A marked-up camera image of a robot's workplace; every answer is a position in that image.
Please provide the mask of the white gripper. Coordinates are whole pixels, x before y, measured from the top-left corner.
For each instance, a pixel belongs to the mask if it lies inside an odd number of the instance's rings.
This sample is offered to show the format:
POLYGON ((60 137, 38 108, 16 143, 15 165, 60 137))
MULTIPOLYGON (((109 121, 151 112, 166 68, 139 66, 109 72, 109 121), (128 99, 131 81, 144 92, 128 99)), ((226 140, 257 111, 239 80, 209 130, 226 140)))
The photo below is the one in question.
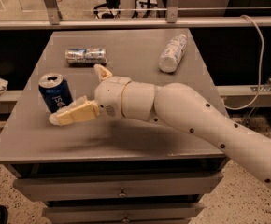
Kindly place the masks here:
POLYGON ((100 81, 94 91, 95 101, 89 100, 86 96, 79 97, 69 106, 64 106, 57 112, 50 114, 49 121, 52 125, 65 126, 93 120, 100 115, 100 112, 102 115, 114 119, 123 118, 121 98, 131 79, 129 77, 113 77, 113 74, 101 64, 96 64, 93 68, 100 81))

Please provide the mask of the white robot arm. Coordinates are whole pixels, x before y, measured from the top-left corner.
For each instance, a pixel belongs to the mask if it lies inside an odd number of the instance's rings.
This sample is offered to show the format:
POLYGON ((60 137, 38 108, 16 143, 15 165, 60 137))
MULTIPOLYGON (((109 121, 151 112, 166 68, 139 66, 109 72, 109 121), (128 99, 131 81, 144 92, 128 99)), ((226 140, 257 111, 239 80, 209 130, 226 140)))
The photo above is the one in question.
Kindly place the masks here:
POLYGON ((112 75, 94 67, 99 85, 94 99, 82 96, 49 117, 53 125, 96 119, 136 119, 168 126, 209 142, 271 189, 271 139, 225 117, 193 88, 170 83, 156 86, 112 75))

